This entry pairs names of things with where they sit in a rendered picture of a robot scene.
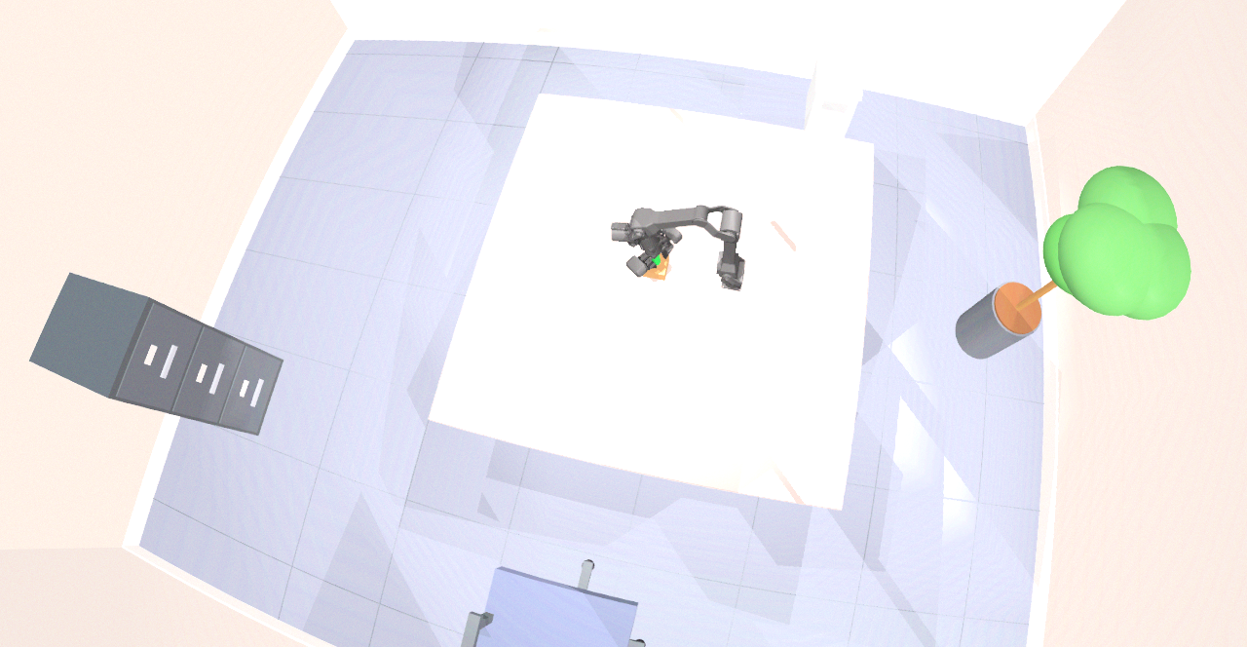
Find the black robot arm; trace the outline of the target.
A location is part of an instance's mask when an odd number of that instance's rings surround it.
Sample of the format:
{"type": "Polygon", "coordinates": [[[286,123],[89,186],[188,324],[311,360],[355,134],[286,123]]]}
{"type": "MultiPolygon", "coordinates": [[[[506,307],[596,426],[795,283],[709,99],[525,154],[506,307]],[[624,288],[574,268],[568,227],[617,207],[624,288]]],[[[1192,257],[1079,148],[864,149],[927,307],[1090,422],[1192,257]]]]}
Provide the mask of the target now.
{"type": "Polygon", "coordinates": [[[716,274],[722,282],[721,288],[742,290],[744,259],[737,253],[737,243],[739,234],[742,234],[742,212],[727,207],[727,204],[715,204],[715,207],[696,204],[690,208],[663,211],[640,208],[633,211],[628,222],[611,222],[611,241],[627,242],[630,247],[640,246],[643,251],[643,247],[658,243],[663,228],[698,226],[698,228],[707,231],[711,237],[723,242],[723,251],[720,251],[716,266],[716,274]],[[721,213],[720,229],[708,221],[710,213],[715,211],[721,213]]]}

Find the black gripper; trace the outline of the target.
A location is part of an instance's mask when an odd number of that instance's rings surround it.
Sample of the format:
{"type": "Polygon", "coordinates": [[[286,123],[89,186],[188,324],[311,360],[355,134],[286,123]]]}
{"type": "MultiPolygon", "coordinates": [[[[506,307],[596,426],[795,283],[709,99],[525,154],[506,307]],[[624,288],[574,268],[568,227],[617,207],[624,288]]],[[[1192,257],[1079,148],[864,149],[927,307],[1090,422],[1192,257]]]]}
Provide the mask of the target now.
{"type": "Polygon", "coordinates": [[[638,278],[643,277],[646,271],[651,271],[652,268],[658,268],[658,266],[656,266],[656,262],[652,262],[652,259],[656,259],[656,257],[658,257],[660,253],[662,253],[663,259],[667,259],[671,251],[673,251],[673,246],[678,244],[682,239],[683,234],[681,233],[680,229],[676,228],[661,229],[661,236],[658,237],[657,244],[651,247],[642,246],[643,252],[640,253],[638,257],[632,256],[631,259],[626,262],[628,271],[632,271],[632,273],[638,278]]]}

